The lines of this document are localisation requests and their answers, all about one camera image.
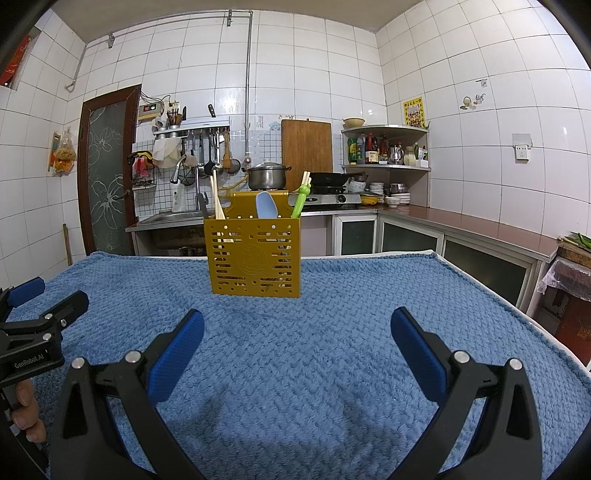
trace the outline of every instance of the human hand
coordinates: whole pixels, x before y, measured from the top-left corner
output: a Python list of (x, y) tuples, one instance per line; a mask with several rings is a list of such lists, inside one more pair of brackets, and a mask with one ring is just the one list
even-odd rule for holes
[(45, 425), (39, 420), (39, 403), (34, 397), (33, 382), (23, 380), (17, 383), (17, 399), (22, 407), (12, 412), (12, 421), (27, 431), (29, 442), (43, 442), (46, 438)]

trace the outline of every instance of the blue gripper pad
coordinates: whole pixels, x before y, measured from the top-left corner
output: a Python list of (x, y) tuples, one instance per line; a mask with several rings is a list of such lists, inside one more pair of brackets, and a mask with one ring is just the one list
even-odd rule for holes
[(406, 309), (396, 309), (390, 327), (392, 337), (428, 400), (442, 405), (447, 398), (447, 372), (415, 327)]
[(23, 303), (34, 299), (45, 291), (45, 282), (37, 277), (18, 287), (14, 287), (8, 295), (9, 307), (20, 307)]
[(203, 315), (195, 311), (150, 369), (147, 394), (152, 405), (168, 400), (178, 379), (203, 340), (204, 333)]

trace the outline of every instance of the yellow bowl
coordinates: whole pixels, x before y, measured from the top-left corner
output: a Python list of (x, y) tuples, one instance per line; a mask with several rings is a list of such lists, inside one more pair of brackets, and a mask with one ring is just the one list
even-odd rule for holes
[(345, 118), (343, 123), (345, 124), (345, 128), (362, 127), (365, 120), (362, 118)]

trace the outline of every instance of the wooden cutting board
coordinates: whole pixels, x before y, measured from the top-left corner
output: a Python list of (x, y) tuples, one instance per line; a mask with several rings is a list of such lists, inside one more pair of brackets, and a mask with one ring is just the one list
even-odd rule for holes
[(326, 122), (281, 121), (281, 157), (286, 167), (286, 190), (297, 190), (304, 171), (331, 172), (332, 133)]

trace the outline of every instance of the yellow utensil holder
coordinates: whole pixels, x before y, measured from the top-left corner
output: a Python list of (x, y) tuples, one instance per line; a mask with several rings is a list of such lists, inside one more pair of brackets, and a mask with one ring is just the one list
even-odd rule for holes
[(236, 192), (226, 220), (204, 222), (214, 293), (253, 297), (300, 296), (300, 219), (290, 218), (287, 191), (270, 192), (279, 218), (256, 217), (258, 192)]

